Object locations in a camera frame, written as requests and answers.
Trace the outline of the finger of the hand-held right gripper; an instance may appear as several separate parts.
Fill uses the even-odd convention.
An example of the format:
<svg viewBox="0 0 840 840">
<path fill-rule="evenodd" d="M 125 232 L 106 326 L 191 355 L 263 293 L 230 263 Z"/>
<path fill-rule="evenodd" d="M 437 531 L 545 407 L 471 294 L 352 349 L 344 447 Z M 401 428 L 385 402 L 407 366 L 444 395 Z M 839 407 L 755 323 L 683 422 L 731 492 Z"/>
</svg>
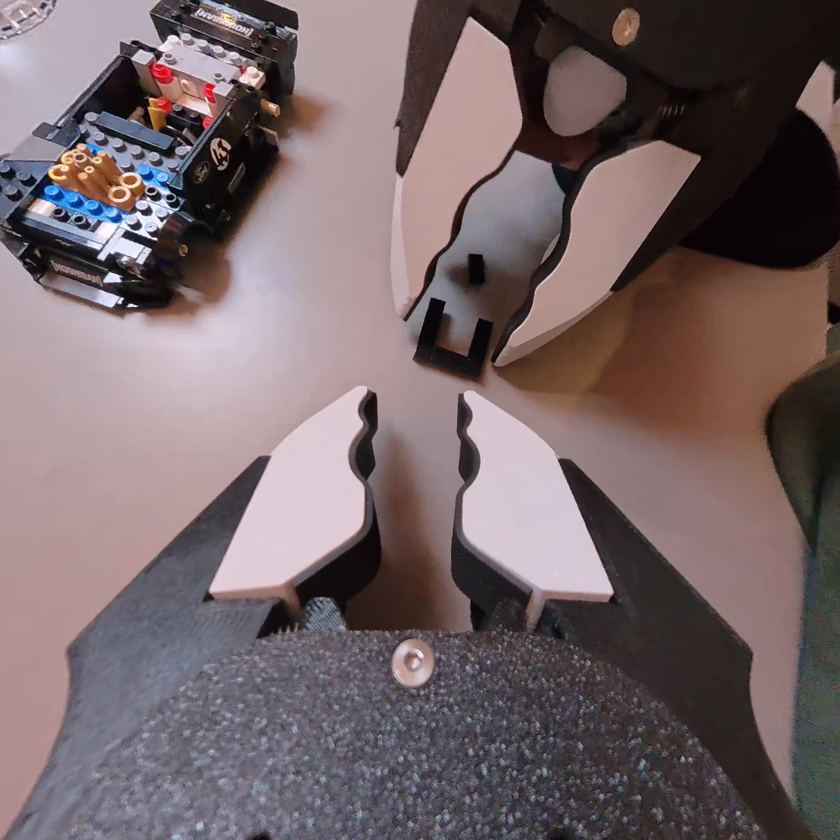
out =
<svg viewBox="0 0 840 840">
<path fill-rule="evenodd" d="M 461 205 L 503 166 L 521 127 L 509 48 L 468 17 L 406 172 L 396 177 L 391 279 L 401 319 L 455 239 Z"/>
<path fill-rule="evenodd" d="M 700 160 L 656 140 L 636 143 L 585 169 L 563 202 L 560 235 L 532 275 L 493 364 L 518 361 L 608 299 Z"/>
</svg>

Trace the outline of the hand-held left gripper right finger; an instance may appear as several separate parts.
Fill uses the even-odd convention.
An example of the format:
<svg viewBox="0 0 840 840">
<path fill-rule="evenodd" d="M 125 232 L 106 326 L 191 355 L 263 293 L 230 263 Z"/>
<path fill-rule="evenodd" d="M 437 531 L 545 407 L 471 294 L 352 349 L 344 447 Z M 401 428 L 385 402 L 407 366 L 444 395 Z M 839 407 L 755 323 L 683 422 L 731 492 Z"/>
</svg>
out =
<svg viewBox="0 0 840 840">
<path fill-rule="evenodd" d="M 613 585 L 553 449 L 484 396 L 458 397 L 452 575 L 484 614 L 513 601 L 538 624 L 550 601 L 607 603 Z"/>
</svg>

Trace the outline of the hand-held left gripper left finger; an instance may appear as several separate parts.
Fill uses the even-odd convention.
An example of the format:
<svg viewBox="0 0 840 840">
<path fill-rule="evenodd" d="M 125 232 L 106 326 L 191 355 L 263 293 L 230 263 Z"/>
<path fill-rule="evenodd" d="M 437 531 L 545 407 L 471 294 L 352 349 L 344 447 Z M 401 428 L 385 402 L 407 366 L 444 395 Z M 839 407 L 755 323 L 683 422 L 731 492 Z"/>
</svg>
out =
<svg viewBox="0 0 840 840">
<path fill-rule="evenodd" d="M 372 583 L 376 429 L 376 394 L 359 385 L 274 448 L 209 585 L 215 601 L 281 599 L 296 613 L 320 596 L 345 607 Z"/>
</svg>

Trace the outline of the black lego frame assembly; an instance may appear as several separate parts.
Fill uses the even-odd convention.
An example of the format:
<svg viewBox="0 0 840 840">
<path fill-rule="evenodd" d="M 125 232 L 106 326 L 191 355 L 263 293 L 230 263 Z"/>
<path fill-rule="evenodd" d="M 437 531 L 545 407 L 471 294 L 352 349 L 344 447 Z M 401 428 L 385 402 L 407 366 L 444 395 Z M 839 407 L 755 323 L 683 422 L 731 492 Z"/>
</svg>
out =
<svg viewBox="0 0 840 840">
<path fill-rule="evenodd" d="M 445 302 L 431 298 L 413 359 L 415 362 L 426 364 L 448 374 L 476 381 L 480 378 L 487 359 L 493 322 L 483 318 L 478 319 L 469 351 L 467 354 L 462 354 L 439 346 L 437 343 L 444 314 Z"/>
</svg>

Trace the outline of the lego car model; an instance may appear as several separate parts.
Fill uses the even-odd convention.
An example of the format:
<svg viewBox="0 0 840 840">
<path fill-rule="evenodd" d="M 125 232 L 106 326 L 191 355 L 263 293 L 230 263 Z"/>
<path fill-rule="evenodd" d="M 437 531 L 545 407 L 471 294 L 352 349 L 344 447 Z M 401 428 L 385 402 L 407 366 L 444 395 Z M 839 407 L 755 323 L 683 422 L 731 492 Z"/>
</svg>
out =
<svg viewBox="0 0 840 840">
<path fill-rule="evenodd" d="M 168 306 L 195 235 L 221 238 L 277 158 L 298 14 L 156 2 L 160 42 L 119 52 L 2 154 L 2 246 L 41 287 L 111 310 Z"/>
</svg>

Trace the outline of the clear lego windshield piece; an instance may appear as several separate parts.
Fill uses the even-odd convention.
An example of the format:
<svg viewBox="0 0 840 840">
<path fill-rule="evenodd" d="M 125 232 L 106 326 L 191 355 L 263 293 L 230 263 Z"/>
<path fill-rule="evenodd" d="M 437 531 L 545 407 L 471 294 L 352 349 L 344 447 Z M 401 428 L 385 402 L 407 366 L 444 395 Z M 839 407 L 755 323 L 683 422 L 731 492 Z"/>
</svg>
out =
<svg viewBox="0 0 840 840">
<path fill-rule="evenodd" d="M 23 35 L 43 24 L 57 1 L 1 1 L 1 41 Z"/>
</svg>

